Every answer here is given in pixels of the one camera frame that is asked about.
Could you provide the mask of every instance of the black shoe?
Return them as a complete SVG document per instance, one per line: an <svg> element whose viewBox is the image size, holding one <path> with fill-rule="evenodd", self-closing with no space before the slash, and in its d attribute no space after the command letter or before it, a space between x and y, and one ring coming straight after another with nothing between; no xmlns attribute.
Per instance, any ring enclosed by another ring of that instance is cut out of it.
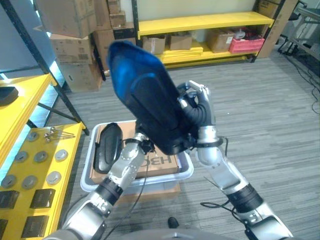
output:
<svg viewBox="0 0 320 240"><path fill-rule="evenodd" d="M176 229L179 227L179 223L178 223L177 219L174 218L173 216L168 218L168 227L170 229Z"/></svg>

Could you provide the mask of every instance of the shelf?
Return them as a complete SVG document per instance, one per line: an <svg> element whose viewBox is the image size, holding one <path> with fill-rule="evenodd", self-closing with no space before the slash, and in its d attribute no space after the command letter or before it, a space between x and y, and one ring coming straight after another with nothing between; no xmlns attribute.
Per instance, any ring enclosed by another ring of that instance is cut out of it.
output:
<svg viewBox="0 0 320 240"><path fill-rule="evenodd" d="M184 67L191 67L191 66L206 65L206 64L229 63L234 61L244 61L246 59L247 59L246 56L241 55L241 56L217 58L217 59L209 59L209 60L201 60L201 61L185 61L185 62L166 64L165 68L173 69L173 68L184 68Z"/></svg>
<svg viewBox="0 0 320 240"><path fill-rule="evenodd" d="M198 29L214 29L249 25L269 25L269 27L271 27L273 22L273 19L263 16L255 11L139 21L138 39L145 35L165 34Z"/></svg>
<svg viewBox="0 0 320 240"><path fill-rule="evenodd" d="M19 92L14 102L0 106L0 167L50 82L50 74L0 81L0 87L13 86Z"/></svg>
<svg viewBox="0 0 320 240"><path fill-rule="evenodd" d="M58 228L61 210L66 196L66 190L70 179L70 173L76 156L82 129L82 123L59 125L57 130L74 134L74 138L53 140L49 143L43 137L50 130L50 127L31 128L30 133L37 133L38 139L35 141L25 140L20 148L20 152L27 152L27 158L23 162L14 161L7 175L16 176L16 183L10 188L0 187L0 191L17 191L19 195L14 208L1 208L2 219L8 220L2 239L20 240L27 217L47 216L47 224L44 227L44 236L51 234ZM67 157L62 161L55 159L55 154L59 150L66 150ZM47 153L47 158L43 162L35 162L34 156L40 151ZM53 171L61 174L61 179L56 184L48 184L47 176ZM30 175L37 178L35 185L30 189L22 188L23 180ZM30 208L36 190L53 189L54 196L51 207ZM39 237L28 238L30 240L42 239Z"/></svg>
<svg viewBox="0 0 320 240"><path fill-rule="evenodd" d="M219 53L213 53L206 45L206 43L200 43L201 47L203 47L203 52L201 54L195 55L183 55L177 57L167 57L167 55L157 55L157 57L162 61L163 64L178 64L178 63L185 63L185 62L193 62L193 61L204 61L204 60L213 60L213 59L220 59L220 58L230 58L230 57L239 57L244 56L247 54L257 54L257 52L245 52L245 53L231 53L229 51L226 52L219 52Z"/></svg>

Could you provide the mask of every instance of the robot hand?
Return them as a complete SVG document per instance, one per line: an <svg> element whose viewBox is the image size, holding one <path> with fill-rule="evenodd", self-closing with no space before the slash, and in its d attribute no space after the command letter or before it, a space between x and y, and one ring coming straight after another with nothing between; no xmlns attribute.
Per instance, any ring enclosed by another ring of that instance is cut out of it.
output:
<svg viewBox="0 0 320 240"><path fill-rule="evenodd" d="M210 106L210 90L202 84L194 81L188 81L180 84L180 97L178 101L183 109L185 115L189 120L198 127L211 126L215 124L215 119L212 119L212 112ZM193 89L195 91L187 93L187 90Z"/></svg>

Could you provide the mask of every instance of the gray carpet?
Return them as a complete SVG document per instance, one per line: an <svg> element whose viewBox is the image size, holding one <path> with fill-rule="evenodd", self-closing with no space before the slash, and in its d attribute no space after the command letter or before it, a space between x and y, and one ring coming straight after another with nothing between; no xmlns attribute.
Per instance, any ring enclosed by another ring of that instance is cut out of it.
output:
<svg viewBox="0 0 320 240"><path fill-rule="evenodd" d="M175 84L194 80L211 89L217 128L229 137L228 157L269 203L296 237L320 239L320 128L311 110L311 87L278 53L255 63L209 65L169 71ZM133 119L116 98L110 79L99 92L68 93L92 130L96 124ZM59 100L56 109L66 111ZM70 123L53 115L49 125ZM80 178L90 138L82 135L65 199L65 207L84 194ZM175 216L180 224L236 240L247 239L244 227L223 209L208 209L201 201L223 203L226 197L207 182L207 172L195 160L191 178L181 182L177 198L138 203L129 219L109 237L141 229L166 228ZM117 206L107 219L108 230L130 204Z"/></svg>

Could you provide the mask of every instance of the pink crate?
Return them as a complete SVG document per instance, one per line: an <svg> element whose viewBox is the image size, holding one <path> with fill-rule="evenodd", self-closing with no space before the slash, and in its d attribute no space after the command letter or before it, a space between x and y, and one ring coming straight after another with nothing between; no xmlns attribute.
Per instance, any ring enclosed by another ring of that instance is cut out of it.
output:
<svg viewBox="0 0 320 240"><path fill-rule="evenodd" d="M229 52L232 54L258 52L261 49L262 45L264 44L264 41L265 41L264 38L256 39L256 40L232 39Z"/></svg>

